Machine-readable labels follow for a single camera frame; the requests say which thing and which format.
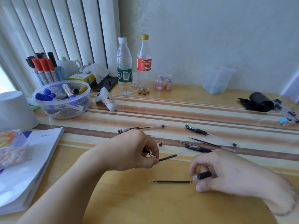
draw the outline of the device label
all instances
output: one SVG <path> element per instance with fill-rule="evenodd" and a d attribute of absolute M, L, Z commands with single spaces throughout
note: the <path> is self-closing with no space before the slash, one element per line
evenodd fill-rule
<path fill-rule="evenodd" d="M 152 69 L 152 59 L 139 59 L 137 58 L 137 70 L 138 71 L 150 71 Z"/>
<path fill-rule="evenodd" d="M 105 101 L 105 103 L 107 105 L 111 104 L 111 103 L 114 103 L 114 100 L 112 99 L 111 95 L 108 94 L 108 93 L 103 95 L 103 100 Z"/>
<path fill-rule="evenodd" d="M 121 70 L 117 68 L 118 81 L 119 82 L 132 82 L 133 81 L 133 70 Z"/>

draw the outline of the teapot handle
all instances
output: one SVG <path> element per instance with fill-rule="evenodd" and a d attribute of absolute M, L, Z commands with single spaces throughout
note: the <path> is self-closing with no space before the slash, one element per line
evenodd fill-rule
<path fill-rule="evenodd" d="M 77 64 L 77 62 L 79 63 L 79 70 L 81 70 L 81 63 L 79 60 L 74 60 L 74 62 Z"/>

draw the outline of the bottle with green label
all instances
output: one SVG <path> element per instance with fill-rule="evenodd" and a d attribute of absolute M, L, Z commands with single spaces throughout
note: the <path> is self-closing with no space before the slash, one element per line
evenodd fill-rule
<path fill-rule="evenodd" d="M 121 94 L 130 95 L 133 92 L 133 71 L 132 56 L 127 46 L 126 37 L 118 38 L 119 47 L 117 50 L 117 72 L 118 85 Z"/>

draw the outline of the green label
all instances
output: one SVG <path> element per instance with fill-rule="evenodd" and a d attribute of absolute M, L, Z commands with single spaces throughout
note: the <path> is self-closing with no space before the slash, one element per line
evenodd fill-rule
<path fill-rule="evenodd" d="M 119 82 L 132 82 L 133 81 L 133 70 L 132 68 L 129 70 L 121 70 L 117 68 L 118 73 L 118 81 Z"/>

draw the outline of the black plastic bag roll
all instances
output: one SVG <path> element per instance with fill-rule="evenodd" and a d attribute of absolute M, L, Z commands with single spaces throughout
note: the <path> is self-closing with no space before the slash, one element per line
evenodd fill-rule
<path fill-rule="evenodd" d="M 268 112 L 274 108 L 274 103 L 260 92 L 252 93 L 249 99 L 238 98 L 241 104 L 250 111 Z"/>

